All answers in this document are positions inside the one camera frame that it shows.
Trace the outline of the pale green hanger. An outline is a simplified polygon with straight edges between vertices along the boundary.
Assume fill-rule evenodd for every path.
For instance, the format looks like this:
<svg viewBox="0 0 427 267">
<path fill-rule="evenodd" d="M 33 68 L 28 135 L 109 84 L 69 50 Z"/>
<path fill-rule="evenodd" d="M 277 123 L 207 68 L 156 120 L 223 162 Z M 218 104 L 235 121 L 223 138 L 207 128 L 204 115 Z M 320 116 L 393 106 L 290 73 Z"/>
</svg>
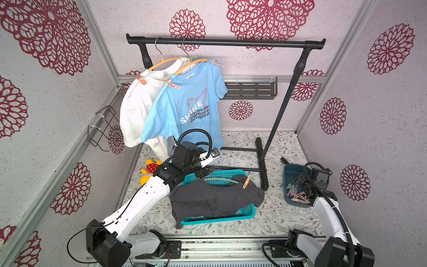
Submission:
<svg viewBox="0 0 427 267">
<path fill-rule="evenodd" d="M 227 178 L 205 178 L 204 181 L 209 185 L 230 186 L 231 184 L 238 184 L 239 182 Z"/>
</svg>

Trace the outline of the dark grey t-shirt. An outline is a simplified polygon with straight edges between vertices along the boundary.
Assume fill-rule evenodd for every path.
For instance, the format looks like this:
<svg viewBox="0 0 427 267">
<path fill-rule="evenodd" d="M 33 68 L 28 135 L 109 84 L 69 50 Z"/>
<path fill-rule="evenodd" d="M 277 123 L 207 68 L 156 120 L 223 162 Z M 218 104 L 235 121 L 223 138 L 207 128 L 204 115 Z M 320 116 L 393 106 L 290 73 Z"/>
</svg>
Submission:
<svg viewBox="0 0 427 267">
<path fill-rule="evenodd" d="M 264 201 L 265 192 L 252 181 L 244 187 L 247 178 L 243 174 L 235 175 L 227 186 L 210 185 L 205 180 L 198 179 L 174 188 L 169 198 L 172 216 L 176 220 L 175 228 L 183 228 L 182 222 L 186 218 L 230 217 L 249 204 L 260 206 Z"/>
</svg>

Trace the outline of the tan yellow clothespin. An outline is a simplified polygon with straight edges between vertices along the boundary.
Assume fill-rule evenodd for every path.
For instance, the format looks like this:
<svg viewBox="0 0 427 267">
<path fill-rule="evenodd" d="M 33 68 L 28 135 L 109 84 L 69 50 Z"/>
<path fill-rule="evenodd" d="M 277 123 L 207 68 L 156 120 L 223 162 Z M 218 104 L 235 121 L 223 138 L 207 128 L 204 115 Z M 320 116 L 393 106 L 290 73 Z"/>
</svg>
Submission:
<svg viewBox="0 0 427 267">
<path fill-rule="evenodd" d="M 249 185 L 250 181 L 251 181 L 251 175 L 247 176 L 247 178 L 246 178 L 246 180 L 245 180 L 245 182 L 244 182 L 244 184 L 243 184 L 242 188 L 243 188 L 243 189 L 246 189 L 246 188 L 247 188 L 247 186 Z"/>
</svg>

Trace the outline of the light blue t-shirt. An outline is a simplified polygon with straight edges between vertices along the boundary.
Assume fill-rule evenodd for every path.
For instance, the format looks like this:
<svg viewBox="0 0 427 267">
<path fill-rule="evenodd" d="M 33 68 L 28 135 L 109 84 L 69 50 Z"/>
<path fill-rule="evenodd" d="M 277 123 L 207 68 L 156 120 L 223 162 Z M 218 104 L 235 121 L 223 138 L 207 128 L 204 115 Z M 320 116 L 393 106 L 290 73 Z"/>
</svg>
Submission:
<svg viewBox="0 0 427 267">
<path fill-rule="evenodd" d="M 181 89 L 164 84 L 145 121 L 142 142 L 173 136 L 194 144 L 211 142 L 212 147 L 221 149 L 225 143 L 218 103 L 228 92 L 221 67 L 209 60 L 170 79 Z"/>
</svg>

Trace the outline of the white t-shirt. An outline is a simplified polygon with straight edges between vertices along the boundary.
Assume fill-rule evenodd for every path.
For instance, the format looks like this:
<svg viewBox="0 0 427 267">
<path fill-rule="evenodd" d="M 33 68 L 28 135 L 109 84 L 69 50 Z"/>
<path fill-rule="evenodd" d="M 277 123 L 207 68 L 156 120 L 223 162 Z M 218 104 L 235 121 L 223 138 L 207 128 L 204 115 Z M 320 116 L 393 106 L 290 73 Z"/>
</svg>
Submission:
<svg viewBox="0 0 427 267">
<path fill-rule="evenodd" d="M 160 71 L 148 72 L 147 69 L 139 73 L 147 81 L 146 85 L 140 84 L 136 79 L 128 88 L 120 108 L 120 128 L 124 138 L 124 144 L 133 148 L 142 143 L 145 121 L 157 98 L 164 81 L 188 63 L 188 58 L 172 61 L 172 65 Z"/>
</svg>

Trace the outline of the peach beige clothespin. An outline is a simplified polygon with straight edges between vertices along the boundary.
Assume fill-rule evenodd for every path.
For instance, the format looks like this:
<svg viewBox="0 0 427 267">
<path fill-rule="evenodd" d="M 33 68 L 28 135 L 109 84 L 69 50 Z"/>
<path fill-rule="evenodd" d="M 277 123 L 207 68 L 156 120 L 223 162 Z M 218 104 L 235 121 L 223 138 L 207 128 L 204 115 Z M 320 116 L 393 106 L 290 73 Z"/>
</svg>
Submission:
<svg viewBox="0 0 427 267">
<path fill-rule="evenodd" d="M 175 88 L 175 89 L 178 89 L 178 90 L 181 89 L 181 87 L 179 85 L 172 83 L 171 79 L 165 80 L 164 84 L 168 85 L 168 87 L 171 87 L 171 88 Z"/>
</svg>

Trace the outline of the white clothespin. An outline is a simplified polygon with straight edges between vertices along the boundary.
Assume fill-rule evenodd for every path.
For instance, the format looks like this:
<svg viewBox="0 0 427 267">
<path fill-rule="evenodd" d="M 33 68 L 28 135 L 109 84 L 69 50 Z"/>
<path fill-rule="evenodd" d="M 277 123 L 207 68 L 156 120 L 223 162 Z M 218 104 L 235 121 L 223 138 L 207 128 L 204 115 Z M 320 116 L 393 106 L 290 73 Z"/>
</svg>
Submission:
<svg viewBox="0 0 427 267">
<path fill-rule="evenodd" d="M 214 64 L 216 66 L 219 66 L 219 67 L 223 67 L 223 65 L 221 65 L 221 64 L 218 63 L 218 60 L 219 59 L 212 59 L 212 64 Z"/>
</svg>

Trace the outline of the pink clothespin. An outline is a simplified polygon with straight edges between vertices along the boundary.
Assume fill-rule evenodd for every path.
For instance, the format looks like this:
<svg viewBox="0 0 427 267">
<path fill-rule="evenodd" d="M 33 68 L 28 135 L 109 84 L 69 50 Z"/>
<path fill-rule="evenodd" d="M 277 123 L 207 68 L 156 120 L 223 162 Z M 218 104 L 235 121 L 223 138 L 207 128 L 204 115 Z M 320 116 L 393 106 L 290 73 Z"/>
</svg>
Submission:
<svg viewBox="0 0 427 267">
<path fill-rule="evenodd" d="M 142 85 L 146 85 L 146 84 L 147 84 L 147 81 L 146 81 L 146 80 L 144 80 L 144 77 L 142 77 L 142 76 L 140 76 L 140 75 L 136 76 L 136 80 L 137 80 L 140 84 L 142 84 Z"/>
</svg>

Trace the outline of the mint green clothespin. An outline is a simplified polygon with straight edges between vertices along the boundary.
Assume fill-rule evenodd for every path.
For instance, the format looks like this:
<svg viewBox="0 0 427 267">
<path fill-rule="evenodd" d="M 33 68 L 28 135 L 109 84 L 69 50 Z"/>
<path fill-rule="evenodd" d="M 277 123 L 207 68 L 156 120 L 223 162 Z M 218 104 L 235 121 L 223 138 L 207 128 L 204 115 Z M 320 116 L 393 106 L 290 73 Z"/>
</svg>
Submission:
<svg viewBox="0 0 427 267">
<path fill-rule="evenodd" d="M 188 59 L 188 63 L 191 63 L 191 62 L 196 61 L 200 56 L 201 56 L 201 54 L 197 54 L 197 55 L 195 55 L 195 56 L 191 56 L 191 57 L 189 57 L 189 59 Z"/>
</svg>

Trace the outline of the wooden hanger with metal hook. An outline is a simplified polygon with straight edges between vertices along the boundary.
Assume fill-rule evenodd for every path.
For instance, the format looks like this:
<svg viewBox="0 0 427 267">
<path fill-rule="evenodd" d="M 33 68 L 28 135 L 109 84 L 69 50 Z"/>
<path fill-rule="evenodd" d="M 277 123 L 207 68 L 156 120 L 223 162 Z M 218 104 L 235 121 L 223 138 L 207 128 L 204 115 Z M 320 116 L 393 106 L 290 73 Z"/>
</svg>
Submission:
<svg viewBox="0 0 427 267">
<path fill-rule="evenodd" d="M 162 51 L 161 51 L 160 49 L 158 49 L 158 47 L 157 47 L 157 42 L 158 42 L 158 40 L 159 40 L 159 39 L 161 39 L 161 38 L 160 38 L 160 37 L 158 37 L 158 38 L 155 40 L 155 49 L 160 53 L 161 61 L 160 61 L 160 62 L 158 62 L 157 64 L 155 64 L 155 65 L 153 65 L 153 66 L 149 67 L 149 68 L 147 69 L 147 71 L 148 71 L 148 72 L 151 72 L 151 71 L 153 71 L 155 68 L 157 68 L 157 67 L 159 67 L 159 66 L 161 66 L 161 65 L 163 65 L 163 64 L 165 64 L 165 63 L 168 63 L 168 62 L 170 62 L 170 61 L 178 61 L 178 60 L 181 60 L 181 57 L 173 57 L 173 58 L 165 59 L 165 58 L 164 58 L 164 56 L 163 56 Z"/>
</svg>

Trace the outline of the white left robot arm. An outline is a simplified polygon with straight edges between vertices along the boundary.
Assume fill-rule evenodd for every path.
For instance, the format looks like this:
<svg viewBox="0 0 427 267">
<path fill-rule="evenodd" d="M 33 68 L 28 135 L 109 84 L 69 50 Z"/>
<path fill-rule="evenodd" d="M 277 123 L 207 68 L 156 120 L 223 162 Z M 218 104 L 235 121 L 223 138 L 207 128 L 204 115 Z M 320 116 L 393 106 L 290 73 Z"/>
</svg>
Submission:
<svg viewBox="0 0 427 267">
<path fill-rule="evenodd" d="M 191 142 L 178 144 L 173 155 L 153 172 L 133 197 L 102 221 L 92 220 L 83 230 L 86 250 L 103 267 L 121 267 L 130 258 L 142 255 L 161 257 L 166 238 L 158 231 L 133 235 L 131 231 L 158 201 L 180 185 L 186 176 L 206 177 L 207 166 L 220 155 L 217 148 L 208 150 Z"/>
</svg>

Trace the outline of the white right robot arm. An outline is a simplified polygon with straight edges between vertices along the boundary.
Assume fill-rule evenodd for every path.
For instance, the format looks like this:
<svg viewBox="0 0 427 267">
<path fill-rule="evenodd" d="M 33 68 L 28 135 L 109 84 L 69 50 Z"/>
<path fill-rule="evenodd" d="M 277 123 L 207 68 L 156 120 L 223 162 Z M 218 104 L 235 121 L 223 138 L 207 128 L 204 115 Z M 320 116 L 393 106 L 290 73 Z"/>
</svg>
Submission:
<svg viewBox="0 0 427 267">
<path fill-rule="evenodd" d="M 312 234 L 290 230 L 286 241 L 279 240 L 261 245 L 261 251 L 275 267 L 279 264 L 271 257 L 302 258 L 298 267 L 372 267 L 375 256 L 371 249 L 361 245 L 345 222 L 338 199 L 327 190 L 332 172 L 318 164 L 308 162 L 295 178 L 314 208 L 326 234 L 322 243 Z"/>
</svg>

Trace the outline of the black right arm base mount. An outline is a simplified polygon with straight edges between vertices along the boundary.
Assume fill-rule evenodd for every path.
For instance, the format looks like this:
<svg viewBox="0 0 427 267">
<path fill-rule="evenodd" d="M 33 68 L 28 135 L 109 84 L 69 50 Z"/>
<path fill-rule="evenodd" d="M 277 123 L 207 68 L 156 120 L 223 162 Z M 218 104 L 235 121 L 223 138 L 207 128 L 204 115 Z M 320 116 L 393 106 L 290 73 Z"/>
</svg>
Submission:
<svg viewBox="0 0 427 267">
<path fill-rule="evenodd" d="M 270 247 L 270 249 L 272 250 L 272 257 L 306 257 L 306 255 L 300 249 L 298 249 L 296 245 L 297 238 L 300 234 L 305 234 L 314 238 L 312 234 L 299 229 L 289 230 L 287 239 L 270 240 L 268 242 L 269 244 L 272 244 L 272 246 Z"/>
</svg>

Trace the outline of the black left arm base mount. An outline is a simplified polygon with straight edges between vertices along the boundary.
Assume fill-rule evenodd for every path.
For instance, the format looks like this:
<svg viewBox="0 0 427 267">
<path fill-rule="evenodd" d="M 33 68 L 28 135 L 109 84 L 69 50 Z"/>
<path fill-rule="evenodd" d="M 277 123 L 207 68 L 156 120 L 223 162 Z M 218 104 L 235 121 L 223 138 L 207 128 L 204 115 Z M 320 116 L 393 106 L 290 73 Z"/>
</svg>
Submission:
<svg viewBox="0 0 427 267">
<path fill-rule="evenodd" d="M 180 259 L 182 250 L 181 240 L 169 240 L 157 230 L 150 230 L 160 241 L 156 250 L 147 256 L 152 259 Z"/>
</svg>

